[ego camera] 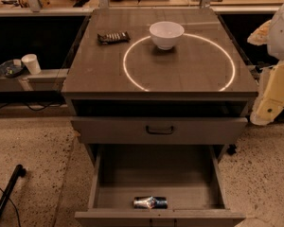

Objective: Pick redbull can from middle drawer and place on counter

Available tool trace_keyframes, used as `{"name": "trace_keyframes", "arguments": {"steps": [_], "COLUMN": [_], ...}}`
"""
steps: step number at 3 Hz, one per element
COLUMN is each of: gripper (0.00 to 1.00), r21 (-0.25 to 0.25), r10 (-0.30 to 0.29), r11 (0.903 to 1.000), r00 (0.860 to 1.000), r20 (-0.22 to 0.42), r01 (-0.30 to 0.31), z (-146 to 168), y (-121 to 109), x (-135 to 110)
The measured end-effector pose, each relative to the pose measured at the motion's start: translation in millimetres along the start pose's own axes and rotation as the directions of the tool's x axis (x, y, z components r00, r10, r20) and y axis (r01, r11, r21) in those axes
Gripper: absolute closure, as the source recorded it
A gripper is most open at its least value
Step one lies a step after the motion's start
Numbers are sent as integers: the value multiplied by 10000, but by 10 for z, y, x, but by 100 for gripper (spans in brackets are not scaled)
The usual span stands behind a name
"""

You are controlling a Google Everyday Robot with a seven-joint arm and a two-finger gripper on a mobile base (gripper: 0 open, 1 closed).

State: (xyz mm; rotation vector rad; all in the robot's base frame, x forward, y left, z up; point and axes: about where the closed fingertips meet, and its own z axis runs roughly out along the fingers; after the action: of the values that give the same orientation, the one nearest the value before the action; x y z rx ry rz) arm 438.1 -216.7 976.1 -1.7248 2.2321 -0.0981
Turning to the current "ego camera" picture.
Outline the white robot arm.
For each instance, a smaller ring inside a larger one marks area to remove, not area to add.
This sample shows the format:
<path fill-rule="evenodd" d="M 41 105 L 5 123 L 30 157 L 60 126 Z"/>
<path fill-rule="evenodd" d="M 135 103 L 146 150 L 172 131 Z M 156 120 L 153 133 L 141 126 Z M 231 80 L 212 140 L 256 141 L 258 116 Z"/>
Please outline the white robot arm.
<path fill-rule="evenodd" d="M 259 87 L 250 116 L 253 124 L 263 126 L 273 122 L 284 109 L 284 3 L 271 20 L 250 34 L 247 42 L 266 44 L 268 54 L 278 59 L 269 71 L 266 84 Z"/>

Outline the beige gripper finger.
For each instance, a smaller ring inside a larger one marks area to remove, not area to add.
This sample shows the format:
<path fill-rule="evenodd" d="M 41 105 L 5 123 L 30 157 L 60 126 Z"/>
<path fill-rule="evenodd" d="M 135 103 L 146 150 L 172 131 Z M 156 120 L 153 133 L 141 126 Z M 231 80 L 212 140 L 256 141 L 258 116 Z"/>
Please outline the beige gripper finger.
<path fill-rule="evenodd" d="M 247 42 L 253 45 L 264 45 L 268 41 L 271 20 L 266 21 L 247 38 Z"/>
<path fill-rule="evenodd" d="M 284 109 L 284 61 L 264 68 L 259 78 L 258 96 L 250 120 L 254 125 L 272 123 Z"/>

